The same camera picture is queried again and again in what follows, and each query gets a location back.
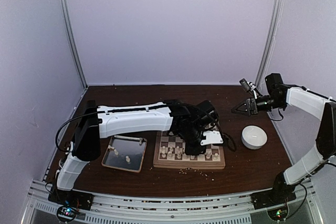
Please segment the white chess knight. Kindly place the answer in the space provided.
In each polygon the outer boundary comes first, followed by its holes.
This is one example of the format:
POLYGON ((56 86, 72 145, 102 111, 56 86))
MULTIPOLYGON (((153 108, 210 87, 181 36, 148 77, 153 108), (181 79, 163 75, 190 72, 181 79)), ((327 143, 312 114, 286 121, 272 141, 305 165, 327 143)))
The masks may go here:
POLYGON ((167 154, 167 158, 168 158, 168 159, 172 159, 172 158, 173 158, 173 153, 172 153, 172 152, 168 152, 168 154, 167 154))

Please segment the white chess rook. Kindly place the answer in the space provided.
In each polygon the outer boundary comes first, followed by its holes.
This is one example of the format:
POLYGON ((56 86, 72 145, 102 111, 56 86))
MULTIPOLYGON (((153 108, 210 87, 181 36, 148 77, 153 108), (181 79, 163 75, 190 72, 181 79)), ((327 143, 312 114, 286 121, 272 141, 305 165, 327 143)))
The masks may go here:
POLYGON ((160 153, 160 159, 167 159, 166 152, 161 152, 160 153))

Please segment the metal tray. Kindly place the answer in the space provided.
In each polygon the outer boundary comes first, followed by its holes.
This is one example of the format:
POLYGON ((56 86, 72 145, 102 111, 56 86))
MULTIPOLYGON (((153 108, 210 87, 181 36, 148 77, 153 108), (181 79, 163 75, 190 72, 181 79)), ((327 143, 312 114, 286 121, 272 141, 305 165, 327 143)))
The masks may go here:
POLYGON ((139 173, 146 146, 147 139, 143 137, 112 136, 101 165, 106 168, 139 173))

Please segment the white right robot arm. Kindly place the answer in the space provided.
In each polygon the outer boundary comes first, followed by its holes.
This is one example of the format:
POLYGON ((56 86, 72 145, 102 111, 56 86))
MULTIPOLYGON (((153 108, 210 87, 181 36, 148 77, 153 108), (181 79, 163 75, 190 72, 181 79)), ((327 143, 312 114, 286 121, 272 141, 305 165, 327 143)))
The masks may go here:
POLYGON ((335 158, 335 99, 298 84, 285 84, 279 73, 265 77, 266 93, 245 79, 239 84, 248 94, 231 112, 255 119, 267 115, 290 158, 290 166, 274 179, 272 187, 254 193, 272 203, 285 202, 299 184, 335 158))

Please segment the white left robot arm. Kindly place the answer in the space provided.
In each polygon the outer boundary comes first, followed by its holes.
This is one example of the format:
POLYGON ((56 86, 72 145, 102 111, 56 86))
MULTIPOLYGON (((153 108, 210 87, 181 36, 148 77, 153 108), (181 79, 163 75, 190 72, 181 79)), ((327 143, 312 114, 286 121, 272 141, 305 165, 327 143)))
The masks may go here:
POLYGON ((49 200, 72 207, 79 197, 72 190, 83 168, 101 155, 100 140, 113 135, 161 131, 171 132, 185 141, 186 154, 204 154, 210 144, 223 145, 226 137, 218 123, 218 113, 205 100, 197 105, 165 100, 148 105, 109 107, 87 103, 84 113, 61 127, 78 121, 65 158, 52 185, 49 200))

